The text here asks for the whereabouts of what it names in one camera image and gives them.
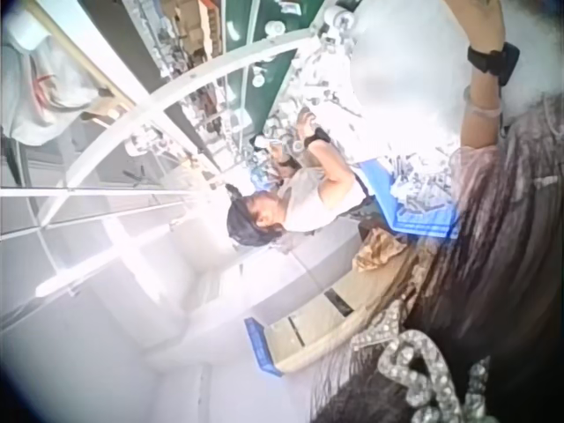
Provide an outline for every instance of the white fluffy fabric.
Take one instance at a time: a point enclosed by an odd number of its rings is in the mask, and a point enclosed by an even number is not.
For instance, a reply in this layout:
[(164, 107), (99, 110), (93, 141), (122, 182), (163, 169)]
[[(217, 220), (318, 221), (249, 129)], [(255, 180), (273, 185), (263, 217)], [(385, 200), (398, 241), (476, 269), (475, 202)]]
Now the white fluffy fabric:
[[(507, 41), (521, 58), (502, 91), (504, 122), (543, 94), (562, 91), (560, 32), (555, 24), (502, 1)], [(364, 0), (357, 12), (358, 40), (352, 88), (365, 117), (374, 155), (454, 148), (470, 82), (468, 41), (442, 0)]]

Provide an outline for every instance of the white top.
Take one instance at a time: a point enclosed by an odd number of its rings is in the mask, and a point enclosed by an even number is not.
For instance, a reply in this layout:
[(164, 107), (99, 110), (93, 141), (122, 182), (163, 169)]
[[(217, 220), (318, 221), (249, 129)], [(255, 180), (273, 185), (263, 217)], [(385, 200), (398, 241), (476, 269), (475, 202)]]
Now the white top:
[(329, 225), (339, 214), (348, 212), (364, 200), (362, 187), (355, 182), (343, 201), (329, 209), (319, 197), (319, 184), (324, 177), (325, 173), (320, 167), (306, 167), (298, 170), (280, 188), (280, 197), (290, 196), (284, 222), (286, 231), (314, 231)]

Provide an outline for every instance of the blue tray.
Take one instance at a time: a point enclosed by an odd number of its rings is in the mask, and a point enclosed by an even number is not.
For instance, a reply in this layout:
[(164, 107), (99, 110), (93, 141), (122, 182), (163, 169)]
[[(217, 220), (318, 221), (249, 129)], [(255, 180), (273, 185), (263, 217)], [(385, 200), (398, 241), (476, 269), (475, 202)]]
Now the blue tray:
[(283, 373), (276, 368), (272, 361), (271, 351), (264, 337), (263, 325), (252, 317), (249, 317), (245, 319), (245, 326), (247, 327), (247, 333), (249, 334), (250, 343), (253, 346), (253, 352), (255, 353), (258, 366), (266, 373), (278, 377), (282, 376)]
[[(391, 175), (377, 160), (365, 161), (360, 163), (359, 166), (366, 175), (375, 193), (376, 201), (382, 209), (384, 218), (386, 218), (392, 230), (403, 234), (426, 235), (439, 238), (447, 237), (450, 227), (456, 219), (454, 205), (448, 205), (439, 210), (423, 214), (412, 214), (407, 211), (399, 216), (397, 212), (400, 204), (390, 194), (390, 188), (393, 184)], [(455, 227), (450, 233), (450, 238), (456, 238), (457, 236), (458, 229)]]

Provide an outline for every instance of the rhinestone hair clip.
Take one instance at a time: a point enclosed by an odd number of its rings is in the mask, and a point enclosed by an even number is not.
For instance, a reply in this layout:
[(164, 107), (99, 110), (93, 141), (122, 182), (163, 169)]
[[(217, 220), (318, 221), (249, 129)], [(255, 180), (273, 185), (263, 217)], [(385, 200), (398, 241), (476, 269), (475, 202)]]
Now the rhinestone hair clip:
[[(386, 344), (378, 360), (378, 371), (407, 388), (405, 400), (416, 409), (412, 423), (496, 423), (486, 416), (486, 382), (489, 358), (470, 369), (469, 389), (461, 406), (444, 357), (437, 345), (418, 330), (401, 331), (406, 316), (402, 300), (375, 317), (370, 326), (351, 340), (354, 351)], [(410, 364), (421, 358), (428, 376), (412, 370)]]

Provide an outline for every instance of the woman's hand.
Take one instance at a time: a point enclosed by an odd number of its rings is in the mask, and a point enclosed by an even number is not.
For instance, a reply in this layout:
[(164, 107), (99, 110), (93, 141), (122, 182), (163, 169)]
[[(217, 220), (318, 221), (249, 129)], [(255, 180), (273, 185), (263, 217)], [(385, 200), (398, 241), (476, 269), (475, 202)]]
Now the woman's hand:
[(287, 157), (286, 157), (286, 153), (284, 152), (283, 145), (270, 144), (269, 147), (270, 147), (269, 150), (271, 151), (271, 156), (274, 159), (274, 161), (278, 163), (286, 161)]
[(298, 138), (303, 141), (307, 137), (315, 135), (315, 129), (313, 127), (313, 121), (315, 115), (308, 110), (303, 110), (298, 115), (298, 122), (296, 124), (296, 129), (298, 131)]
[(502, 51), (505, 25), (500, 0), (444, 0), (466, 33), (471, 47), (489, 54)]

